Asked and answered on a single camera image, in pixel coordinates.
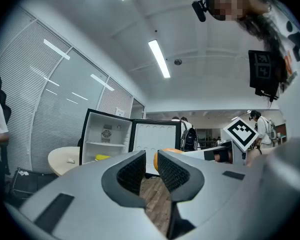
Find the wall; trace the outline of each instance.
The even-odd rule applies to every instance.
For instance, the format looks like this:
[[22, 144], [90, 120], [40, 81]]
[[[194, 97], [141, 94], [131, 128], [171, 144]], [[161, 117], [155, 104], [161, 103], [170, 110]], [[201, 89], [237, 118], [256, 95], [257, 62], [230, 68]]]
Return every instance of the wall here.
[[221, 136], [220, 129], [212, 129], [212, 139], [217, 139]]
[[23, 0], [20, 2], [20, 5], [43, 23], [51, 27], [57, 34], [87, 56], [100, 69], [114, 78], [138, 101], [143, 105], [146, 105], [147, 95], [139, 88], [132, 78], [96, 43], [92, 42], [80, 29], [73, 25], [52, 6], [42, 0]]
[[[156, 85], [147, 103], [146, 111], [196, 110], [266, 110], [270, 107], [266, 97], [255, 95], [248, 81], [207, 76], [167, 80]], [[278, 109], [273, 102], [271, 109]]]
[[193, 124], [196, 129], [222, 129], [231, 123], [231, 118], [228, 117], [195, 117], [188, 116], [189, 123]]

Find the round table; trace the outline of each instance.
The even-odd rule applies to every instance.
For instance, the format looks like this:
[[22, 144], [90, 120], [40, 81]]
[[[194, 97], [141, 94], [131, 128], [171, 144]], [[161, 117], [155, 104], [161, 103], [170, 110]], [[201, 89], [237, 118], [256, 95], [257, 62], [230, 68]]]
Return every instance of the round table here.
[[58, 176], [64, 175], [67, 171], [79, 166], [80, 147], [66, 146], [52, 150], [48, 155], [48, 163], [54, 173]]

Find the open refrigerator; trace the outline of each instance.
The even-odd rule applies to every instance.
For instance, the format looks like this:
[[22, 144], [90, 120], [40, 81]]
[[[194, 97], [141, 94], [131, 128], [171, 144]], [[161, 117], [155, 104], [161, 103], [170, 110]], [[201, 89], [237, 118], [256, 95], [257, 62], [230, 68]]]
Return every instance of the open refrigerator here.
[[154, 155], [161, 149], [180, 149], [181, 122], [129, 119], [88, 109], [81, 138], [80, 165], [94, 162], [96, 155], [115, 157], [145, 150], [146, 173], [159, 175]]

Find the doorway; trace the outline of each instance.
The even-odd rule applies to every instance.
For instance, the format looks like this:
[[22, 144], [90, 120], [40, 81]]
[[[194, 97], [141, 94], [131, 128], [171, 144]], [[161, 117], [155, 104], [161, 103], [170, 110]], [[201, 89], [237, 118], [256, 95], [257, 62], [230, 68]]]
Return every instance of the doorway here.
[[142, 104], [140, 104], [136, 99], [133, 99], [130, 118], [143, 119], [144, 111], [145, 111], [145, 107]]

